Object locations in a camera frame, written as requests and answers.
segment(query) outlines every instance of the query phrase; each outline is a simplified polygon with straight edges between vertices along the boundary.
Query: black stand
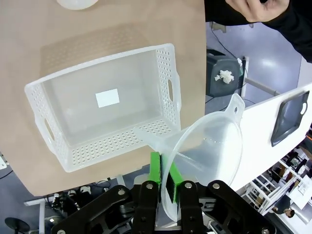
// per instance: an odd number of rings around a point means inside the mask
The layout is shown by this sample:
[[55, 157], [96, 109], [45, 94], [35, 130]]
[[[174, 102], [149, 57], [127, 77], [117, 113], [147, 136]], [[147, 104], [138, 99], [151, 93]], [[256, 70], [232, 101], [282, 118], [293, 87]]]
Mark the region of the black stand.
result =
[[15, 234], [18, 234], [19, 232], [25, 233], [30, 230], [29, 225], [18, 218], [6, 218], [5, 224], [13, 229]]

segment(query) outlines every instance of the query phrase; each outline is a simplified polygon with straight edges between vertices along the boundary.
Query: basket handle hole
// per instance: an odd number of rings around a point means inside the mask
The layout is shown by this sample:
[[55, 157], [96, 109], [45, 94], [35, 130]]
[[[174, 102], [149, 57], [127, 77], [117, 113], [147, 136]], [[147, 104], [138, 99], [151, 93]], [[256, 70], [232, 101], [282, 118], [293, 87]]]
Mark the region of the basket handle hole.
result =
[[168, 80], [168, 89], [169, 89], [169, 97], [170, 97], [170, 100], [171, 100], [171, 101], [174, 101], [174, 95], [173, 95], [171, 80]]
[[52, 138], [52, 140], [55, 140], [55, 137], [54, 137], [54, 134], [52, 132], [52, 129], [51, 129], [51, 127], [50, 127], [50, 125], [49, 125], [49, 123], [48, 123], [46, 118], [44, 119], [44, 124], [45, 124], [46, 128], [48, 129], [48, 132], [49, 132], [50, 137]]

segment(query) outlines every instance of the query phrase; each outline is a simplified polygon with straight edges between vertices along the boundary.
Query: white plastic basket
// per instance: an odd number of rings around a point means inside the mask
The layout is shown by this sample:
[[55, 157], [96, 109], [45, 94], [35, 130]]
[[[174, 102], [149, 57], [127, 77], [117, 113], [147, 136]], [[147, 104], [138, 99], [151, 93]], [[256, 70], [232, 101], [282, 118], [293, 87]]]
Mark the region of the white plastic basket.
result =
[[158, 136], [181, 130], [172, 44], [85, 62], [29, 83], [25, 92], [43, 139], [67, 172], [145, 146], [135, 127]]

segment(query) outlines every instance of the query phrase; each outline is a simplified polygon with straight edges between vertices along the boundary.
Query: plastic funnel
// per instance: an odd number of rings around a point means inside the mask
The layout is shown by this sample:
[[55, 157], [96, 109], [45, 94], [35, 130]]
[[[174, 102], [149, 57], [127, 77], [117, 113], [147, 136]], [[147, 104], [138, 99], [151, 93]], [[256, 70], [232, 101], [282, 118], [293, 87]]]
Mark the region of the plastic funnel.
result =
[[178, 220], [177, 204], [166, 190], [169, 169], [174, 161], [184, 180], [208, 185], [219, 179], [230, 185], [236, 175], [242, 155], [242, 133], [239, 127], [245, 103], [233, 94], [224, 112], [214, 112], [192, 126], [167, 138], [141, 129], [135, 134], [162, 155], [161, 200], [173, 221]]

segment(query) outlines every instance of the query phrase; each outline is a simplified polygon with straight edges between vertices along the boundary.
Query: white label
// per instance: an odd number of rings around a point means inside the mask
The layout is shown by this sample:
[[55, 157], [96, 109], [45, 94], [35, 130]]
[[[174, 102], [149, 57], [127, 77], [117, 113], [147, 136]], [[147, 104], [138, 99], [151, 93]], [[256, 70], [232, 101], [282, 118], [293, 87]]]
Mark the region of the white label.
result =
[[112, 89], [96, 94], [98, 107], [104, 107], [119, 103], [118, 90]]

